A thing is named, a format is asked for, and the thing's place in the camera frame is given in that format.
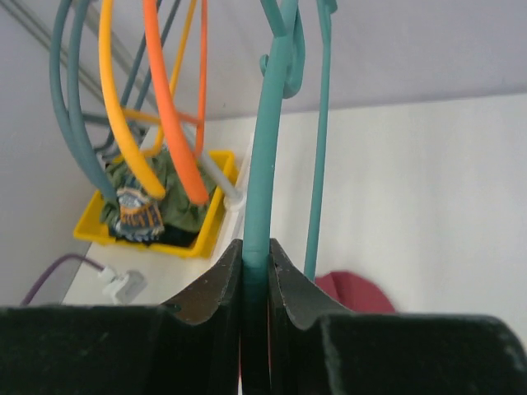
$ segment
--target cable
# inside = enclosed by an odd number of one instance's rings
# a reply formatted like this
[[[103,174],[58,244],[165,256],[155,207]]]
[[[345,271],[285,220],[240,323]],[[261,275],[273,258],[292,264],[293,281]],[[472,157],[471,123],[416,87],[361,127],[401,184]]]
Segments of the cable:
[[[108,179],[106,172],[100,166],[84,124],[79,92],[79,57],[81,50],[82,28],[91,0],[81,0],[78,3],[72,32],[69,40],[68,56],[68,109],[73,140],[77,145],[81,158],[85,161],[94,176],[95,186],[108,200],[116,200],[117,193]]]
[[[168,17],[166,18],[165,26],[163,27],[163,32],[161,33],[161,46],[165,45],[166,39],[168,38],[168,34],[170,33],[170,28],[172,27],[172,23],[174,22],[175,14],[178,11],[180,3],[181,3],[181,0],[175,0],[174,3],[172,4],[172,8],[170,9]],[[145,76],[143,85],[138,94],[138,98],[136,100],[135,105],[133,106],[135,109],[141,109],[142,103],[145,100],[145,97],[150,92],[149,87],[150,87],[151,82],[152,82],[152,71],[150,70],[150,68],[148,68],[148,73]],[[196,125],[199,124],[198,120],[195,117],[192,117],[191,115],[184,114],[184,113],[179,113],[179,114],[183,121],[190,122]],[[143,155],[146,157],[157,155],[161,151],[161,148],[163,146],[163,139],[164,139],[163,134],[159,133],[158,131],[153,147],[149,150],[145,150],[143,152]],[[119,154],[119,147],[116,147],[114,151],[108,154],[108,156],[114,156],[118,154]]]
[[[253,155],[242,246],[242,323],[240,331],[244,392],[269,393],[268,377],[268,265],[273,203],[274,166],[284,86],[288,74],[298,72],[291,64],[298,0],[282,1],[282,21],[287,34],[274,37],[254,130]]]
[[[77,259],[81,261],[81,263],[86,263],[89,266],[96,269],[98,272],[102,272],[105,267],[101,265],[100,263],[97,263],[94,260],[91,260],[87,257],[84,257],[82,255],[79,255],[78,253],[67,253],[66,255],[63,255],[59,259],[57,259],[55,262],[53,262],[37,279],[35,284],[30,288],[29,292],[26,294],[24,299],[21,302],[22,306],[27,306],[31,301],[35,298],[36,294],[39,292],[40,288],[42,288],[42,285],[48,280],[49,276],[53,274],[57,268],[68,261],[69,259]]]
[[[61,43],[64,25],[66,23],[66,18],[68,17],[68,11],[71,3],[72,0],[62,0],[58,5],[57,16],[55,17],[51,39],[51,46],[49,48],[49,89],[55,117],[57,118],[58,127],[63,134],[63,139],[82,172],[93,185],[96,185],[96,178],[77,149],[77,144],[71,130],[68,110],[66,109],[66,104],[64,103],[62,82],[60,78]]]
[[[156,10],[159,10],[159,7],[161,6],[162,0],[157,0],[156,3]],[[126,81],[126,85],[124,86],[123,94],[121,95],[121,106],[125,106],[128,103],[128,99],[130,98],[130,94],[132,93],[133,89],[133,83],[135,82],[136,77],[138,76],[139,68],[141,67],[141,61],[142,57],[145,54],[145,48],[147,46],[147,43],[145,41],[145,35],[142,35],[141,43],[139,44],[138,51],[135,55],[135,59],[133,60],[132,67],[130,68],[130,72],[128,74],[128,79]],[[148,91],[148,88],[150,87],[150,81],[143,82],[141,89],[143,87],[146,87],[146,91]],[[106,141],[101,146],[95,147],[95,152],[105,152],[107,151],[112,144],[114,144],[114,134],[111,131],[111,129],[108,131],[108,137],[106,138]]]
[[[319,131],[316,138],[315,174],[313,176],[310,224],[307,231],[307,245],[305,247],[304,263],[304,275],[312,281],[315,280],[316,258],[319,250],[326,140],[328,136],[329,76],[331,73],[330,7],[326,4],[325,0],[317,0],[317,6],[319,9],[320,29],[322,30],[324,49],[322,58],[322,83],[320,87]]]
[[[208,27],[208,4],[207,0],[201,1],[201,53],[199,61],[199,98],[198,119],[203,123],[196,128],[196,147],[194,154],[199,156],[203,151],[203,140],[205,139],[205,107],[207,106],[207,27]]]
[[[166,38],[168,37],[170,28],[172,27],[172,22],[174,22],[175,13],[178,11],[178,8],[180,7],[180,3],[181,3],[181,0],[175,0],[174,4],[172,4],[172,8],[170,9],[168,17],[166,18],[165,27],[163,27],[163,32],[161,33],[161,46],[165,46]],[[141,87],[141,90],[139,91],[139,94],[138,94],[138,99],[136,100],[135,105],[133,106],[135,109],[141,109],[142,102],[145,100],[145,97],[147,96],[148,87],[150,86],[151,81],[152,81],[152,71],[150,70],[150,68],[148,68],[148,73],[147,73],[147,76],[145,77],[145,84]]]
[[[147,193],[155,199],[161,200],[165,196],[165,188],[159,182],[139,147],[133,139],[126,124],[123,110],[119,105],[119,97],[115,90],[115,78],[112,68],[111,55],[111,23],[114,0],[103,0],[100,9],[99,31],[99,70],[102,93],[105,98],[106,111],[110,125],[114,131],[115,141],[123,154],[129,169],[138,178]]]
[[[177,74],[179,74],[183,61],[184,46],[189,36],[190,23],[196,2],[197,0],[191,1],[185,21],[180,50],[176,60]],[[143,13],[154,91],[156,92],[161,124],[166,131],[166,142],[170,151],[170,157],[174,162],[175,170],[180,177],[189,200],[194,204],[205,204],[208,201],[208,192],[196,166],[193,152],[185,140],[180,118],[172,104],[172,92],[166,78],[165,61],[159,37],[159,24],[153,0],[143,0]]]

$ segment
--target orange cable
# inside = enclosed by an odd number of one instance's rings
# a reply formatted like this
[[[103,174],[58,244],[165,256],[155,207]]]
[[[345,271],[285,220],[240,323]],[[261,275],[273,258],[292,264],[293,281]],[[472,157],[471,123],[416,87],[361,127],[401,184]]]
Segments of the orange cable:
[[[193,152],[190,150],[181,129],[180,117],[172,104],[172,94],[166,76],[161,37],[159,36],[156,0],[143,0],[143,13],[152,82],[170,157],[189,200],[194,204],[205,204],[208,201],[208,192],[196,166]]]

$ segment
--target teal wire loop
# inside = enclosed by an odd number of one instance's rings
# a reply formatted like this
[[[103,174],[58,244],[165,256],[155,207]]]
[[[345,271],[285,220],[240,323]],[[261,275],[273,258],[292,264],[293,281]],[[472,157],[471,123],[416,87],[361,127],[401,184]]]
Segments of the teal wire loop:
[[[71,132],[79,155],[92,173],[94,185],[106,199],[116,200],[117,194],[91,146],[90,138],[84,123],[79,92],[79,57],[82,39],[82,28],[91,0],[81,0],[77,5],[73,19],[72,33],[69,40],[68,54],[68,108]]]
[[[296,10],[295,25],[292,33],[292,52],[287,66],[286,81],[283,88],[283,98],[291,99],[296,95],[302,87],[302,79],[304,77],[304,64],[305,64],[305,41],[304,41],[304,30],[302,28],[302,19],[300,16],[300,10]],[[262,55],[260,58],[260,71],[265,77],[265,71],[267,70],[267,63],[269,60],[268,55]]]
[[[304,274],[312,281],[315,280],[316,259],[319,250],[326,140],[328,135],[329,75],[331,71],[331,13],[337,10],[337,3],[334,0],[317,0],[317,6],[324,49],[322,57],[322,84],[320,87],[319,130],[316,138],[315,174],[313,176],[310,224],[307,231],[304,263]]]

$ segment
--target white cable connector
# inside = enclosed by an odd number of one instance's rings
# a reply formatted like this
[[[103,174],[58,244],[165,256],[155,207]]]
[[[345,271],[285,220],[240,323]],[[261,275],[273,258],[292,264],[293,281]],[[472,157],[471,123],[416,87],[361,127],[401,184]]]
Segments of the white cable connector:
[[[106,266],[99,278],[106,283],[103,295],[109,296],[114,304],[129,304],[147,286],[144,275],[136,270],[119,275],[112,267]]]

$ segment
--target dark green object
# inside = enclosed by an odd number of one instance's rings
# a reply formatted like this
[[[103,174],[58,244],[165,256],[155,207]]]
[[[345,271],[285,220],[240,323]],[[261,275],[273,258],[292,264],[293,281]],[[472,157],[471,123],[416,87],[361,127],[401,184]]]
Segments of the dark green object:
[[[180,178],[175,171],[174,164],[172,163],[168,151],[161,151],[157,156],[148,158],[147,162],[167,191],[165,198],[161,202],[158,202],[163,223],[187,232],[199,232],[203,225],[205,216],[207,215],[208,204],[197,206],[190,202],[189,197],[181,184]],[[216,185],[201,167],[199,170],[209,196],[212,196]],[[108,175],[112,186],[117,190],[123,186],[125,178],[131,173],[126,162],[121,161],[109,165],[106,168],[106,174]],[[100,222],[112,226],[118,218],[118,204],[106,200],[100,214]]]

